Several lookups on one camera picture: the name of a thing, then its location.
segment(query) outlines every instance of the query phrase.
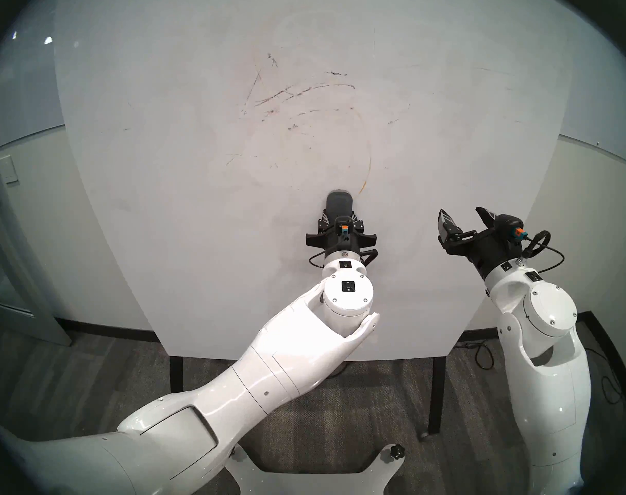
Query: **table leg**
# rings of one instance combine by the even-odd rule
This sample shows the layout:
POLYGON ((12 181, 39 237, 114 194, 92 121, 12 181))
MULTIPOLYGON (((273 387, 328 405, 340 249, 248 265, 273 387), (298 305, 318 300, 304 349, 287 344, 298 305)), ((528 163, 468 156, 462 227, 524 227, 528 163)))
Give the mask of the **table leg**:
POLYGON ((432 359, 432 393, 430 394, 430 420, 428 434, 441 430, 441 412, 444 409, 444 384, 446 383, 446 357, 432 359))
POLYGON ((171 382, 171 393, 184 392, 182 379, 182 357, 169 356, 168 369, 171 382))

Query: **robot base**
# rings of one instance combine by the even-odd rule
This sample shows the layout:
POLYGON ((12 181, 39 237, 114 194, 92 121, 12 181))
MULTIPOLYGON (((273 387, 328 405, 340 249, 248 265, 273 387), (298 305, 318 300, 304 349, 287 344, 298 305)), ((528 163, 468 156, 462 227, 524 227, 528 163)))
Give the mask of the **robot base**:
POLYGON ((244 449, 236 445, 226 468, 240 485, 242 494, 383 494, 386 484, 404 462, 404 457, 393 459, 391 445, 387 445, 375 461, 358 474, 280 474, 260 470, 244 449))

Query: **white board surface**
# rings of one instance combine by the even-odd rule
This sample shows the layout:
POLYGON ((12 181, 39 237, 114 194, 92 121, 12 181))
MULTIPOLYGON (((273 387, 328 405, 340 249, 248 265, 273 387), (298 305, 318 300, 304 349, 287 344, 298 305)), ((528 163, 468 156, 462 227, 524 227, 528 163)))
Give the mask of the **white board surface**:
POLYGON ((238 358, 320 279, 326 195, 378 235, 354 359, 448 353, 484 289, 440 207, 523 218, 571 76, 552 0, 59 0, 56 73, 98 220, 171 355, 238 358))

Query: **black knob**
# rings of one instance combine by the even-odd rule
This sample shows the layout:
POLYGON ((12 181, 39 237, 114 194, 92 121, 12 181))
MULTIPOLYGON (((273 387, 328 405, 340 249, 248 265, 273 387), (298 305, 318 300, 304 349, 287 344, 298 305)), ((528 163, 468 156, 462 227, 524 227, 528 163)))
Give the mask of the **black knob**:
POLYGON ((391 447, 391 457, 393 459, 400 459, 402 457, 405 457, 405 448, 399 443, 395 444, 393 447, 391 447))

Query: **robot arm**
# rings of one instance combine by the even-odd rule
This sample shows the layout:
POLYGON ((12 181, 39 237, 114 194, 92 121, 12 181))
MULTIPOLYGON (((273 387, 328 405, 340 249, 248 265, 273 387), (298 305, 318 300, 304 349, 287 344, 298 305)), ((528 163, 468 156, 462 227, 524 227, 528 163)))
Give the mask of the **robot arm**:
POLYGON ((334 224, 315 236, 325 238, 323 280, 264 325, 226 371, 145 405, 114 433, 26 442, 0 427, 18 464, 49 493, 186 495, 212 479, 246 432, 318 386, 375 329, 359 244, 376 237, 363 236, 354 220, 336 220, 353 216, 351 205, 346 192, 329 196, 324 216, 334 224))
POLYGON ((439 241, 450 255, 468 258, 485 281, 501 316, 496 324, 506 358, 515 420, 528 448, 530 494, 556 495, 581 486, 581 443, 590 406, 587 358, 575 328, 576 306, 559 286, 546 282, 526 259, 550 234, 525 250, 523 222, 477 208, 487 230, 463 232, 442 209, 439 241), (551 359, 532 359, 553 347, 551 359))

